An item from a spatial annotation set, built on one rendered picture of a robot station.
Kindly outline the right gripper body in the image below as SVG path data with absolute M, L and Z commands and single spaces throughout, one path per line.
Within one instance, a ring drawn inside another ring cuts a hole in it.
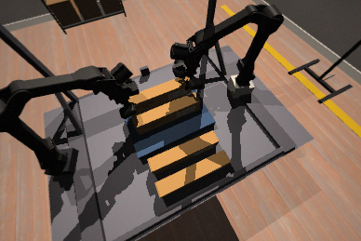
M 120 87 L 120 84 L 118 84 L 117 93 L 115 95 L 113 95 L 112 97 L 109 97 L 109 96 L 108 97 L 109 97 L 109 100 L 115 100 L 116 104 L 121 103 L 124 105 L 124 107 L 119 110 L 119 113 L 121 115 L 121 118 L 127 119 L 131 115 L 135 114 L 137 111 L 136 111 L 135 106 L 131 102 L 128 102 L 128 100 L 125 99 L 125 97 L 123 96 L 122 90 L 123 89 Z

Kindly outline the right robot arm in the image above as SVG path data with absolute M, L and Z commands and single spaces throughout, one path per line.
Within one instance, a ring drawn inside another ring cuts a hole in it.
M 50 137 L 42 139 L 20 120 L 26 103 L 32 98 L 74 89 L 92 90 L 95 95 L 102 92 L 112 97 L 118 91 L 118 84 L 125 99 L 129 100 L 140 94 L 136 82 L 129 78 L 131 75 L 128 67 L 119 62 L 111 71 L 106 67 L 87 66 L 72 74 L 14 80 L 0 89 L 0 132 L 7 132 L 33 150 L 41 169 L 65 167 L 68 153 L 59 153 L 54 140 Z

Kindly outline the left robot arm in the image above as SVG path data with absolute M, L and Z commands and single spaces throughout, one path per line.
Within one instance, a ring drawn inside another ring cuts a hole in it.
M 191 64 L 199 64 L 203 55 L 208 55 L 207 51 L 214 47 L 218 40 L 251 22 L 258 24 L 258 31 L 252 40 L 246 56 L 243 59 L 239 59 L 236 64 L 240 71 L 238 70 L 239 75 L 235 78 L 238 86 L 250 86 L 249 82 L 256 78 L 253 73 L 256 58 L 258 58 L 269 35 L 276 32 L 283 21 L 284 17 L 275 5 L 248 5 L 216 26 L 197 31 L 186 40 L 187 44 L 175 42 L 170 49 L 170 58 L 173 60 L 184 60 L 184 62 L 172 65 L 172 71 L 180 79 L 185 77 L 185 75 L 189 75 L 190 67 L 186 65 L 186 60 Z

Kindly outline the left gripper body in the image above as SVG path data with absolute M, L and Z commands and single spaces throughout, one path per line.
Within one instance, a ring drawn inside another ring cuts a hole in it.
M 184 62 L 184 60 L 175 60 L 174 64 Z M 200 67 L 200 64 L 191 64 L 189 61 L 185 62 L 186 65 L 190 67 L 190 73 L 187 75 L 187 77 L 190 77 L 190 80 L 188 81 L 188 86 L 191 90 L 199 89 L 203 87 L 203 83 L 199 78 L 194 77 L 194 74 L 197 74 L 197 67 Z

